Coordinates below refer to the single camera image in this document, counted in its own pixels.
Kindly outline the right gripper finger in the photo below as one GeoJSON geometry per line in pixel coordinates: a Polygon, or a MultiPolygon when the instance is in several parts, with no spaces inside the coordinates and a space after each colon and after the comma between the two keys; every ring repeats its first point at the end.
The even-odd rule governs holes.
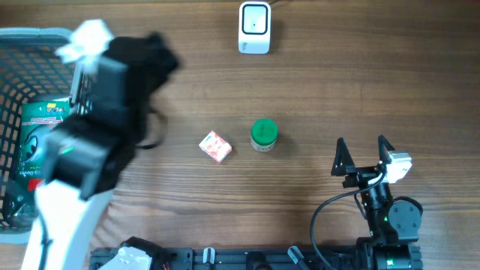
{"type": "Polygon", "coordinates": [[[345,176],[353,174],[356,171],[356,165],[352,159],[350,151],[343,137],[337,139],[334,162],[331,168],[332,176],[345,176]]]}
{"type": "Polygon", "coordinates": [[[391,158],[389,152],[395,150],[392,144],[385,138],[384,135],[378,136],[379,160],[384,164],[390,164],[391,158]]]}

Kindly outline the green lid jar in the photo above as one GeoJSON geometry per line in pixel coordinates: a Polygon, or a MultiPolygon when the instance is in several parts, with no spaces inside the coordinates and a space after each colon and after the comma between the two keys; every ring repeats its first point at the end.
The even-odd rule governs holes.
{"type": "Polygon", "coordinates": [[[258,152],[268,152],[273,149],[278,139],[278,126],[269,119],[257,120],[250,132],[250,143],[258,152]]]}

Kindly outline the green 3M gloves package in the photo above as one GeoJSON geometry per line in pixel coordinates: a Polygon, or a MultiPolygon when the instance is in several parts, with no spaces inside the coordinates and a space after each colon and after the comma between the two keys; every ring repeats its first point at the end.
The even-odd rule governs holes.
{"type": "Polygon", "coordinates": [[[67,99],[26,103],[21,106],[19,150],[14,179],[6,188],[6,220],[16,227],[32,222],[36,215],[35,190],[44,180],[46,135],[70,114],[67,99]]]}

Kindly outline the red white small box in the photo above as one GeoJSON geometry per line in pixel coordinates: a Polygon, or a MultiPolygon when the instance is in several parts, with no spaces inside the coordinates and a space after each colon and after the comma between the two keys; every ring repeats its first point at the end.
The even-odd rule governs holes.
{"type": "Polygon", "coordinates": [[[213,130],[199,143],[199,147],[219,164],[233,150],[233,147],[213,130]]]}

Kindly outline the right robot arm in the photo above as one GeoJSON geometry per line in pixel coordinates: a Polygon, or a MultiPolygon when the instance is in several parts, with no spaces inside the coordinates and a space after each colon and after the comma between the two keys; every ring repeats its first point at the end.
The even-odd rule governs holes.
{"type": "Polygon", "coordinates": [[[396,150],[383,136],[378,137],[379,163],[356,166],[344,138],[337,140],[333,176],[343,176],[344,188],[358,188],[355,195],[370,230],[369,237],[355,244],[355,269],[418,270],[423,268],[419,240],[423,208],[408,196],[394,198],[390,186],[410,171],[409,153],[396,150]]]}

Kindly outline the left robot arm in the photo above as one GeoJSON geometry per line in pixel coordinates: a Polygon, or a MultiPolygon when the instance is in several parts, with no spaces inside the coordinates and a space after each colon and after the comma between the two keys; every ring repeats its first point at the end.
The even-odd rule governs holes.
{"type": "Polygon", "coordinates": [[[88,112],[69,116],[46,136],[23,269],[83,267],[121,172],[146,138],[150,97],[178,66],[157,32],[109,42],[86,92],[88,112]]]}

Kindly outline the white barcode scanner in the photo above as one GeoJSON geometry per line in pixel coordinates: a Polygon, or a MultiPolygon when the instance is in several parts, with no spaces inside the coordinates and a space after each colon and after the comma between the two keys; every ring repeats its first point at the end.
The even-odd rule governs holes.
{"type": "Polygon", "coordinates": [[[270,50],[272,9],[264,1],[245,1],[238,9],[238,51],[262,55],[270,50]]]}

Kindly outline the grey plastic mesh basket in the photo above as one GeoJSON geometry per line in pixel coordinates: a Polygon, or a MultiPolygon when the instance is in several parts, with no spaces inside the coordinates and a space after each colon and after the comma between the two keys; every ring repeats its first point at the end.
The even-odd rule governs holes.
{"type": "Polygon", "coordinates": [[[3,28],[1,30],[1,243],[25,244],[32,222],[14,226],[3,213],[6,188],[14,180],[20,138],[21,106],[67,99],[70,114],[84,114],[90,104],[83,97],[83,73],[63,64],[55,54],[69,42],[65,28],[3,28]]]}

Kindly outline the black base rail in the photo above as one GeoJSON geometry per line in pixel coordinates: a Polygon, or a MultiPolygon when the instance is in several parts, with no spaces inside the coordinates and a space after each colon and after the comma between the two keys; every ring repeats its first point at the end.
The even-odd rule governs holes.
{"type": "MultiPolygon", "coordinates": [[[[114,260],[120,248],[133,247],[153,256],[150,269],[326,269],[315,250],[292,246],[284,249],[193,249],[161,247],[141,238],[131,237],[120,247],[105,247],[90,253],[88,267],[101,269],[114,260]]],[[[368,247],[331,246],[320,250],[335,269],[405,269],[419,270],[424,264],[416,246],[368,247]]]]}

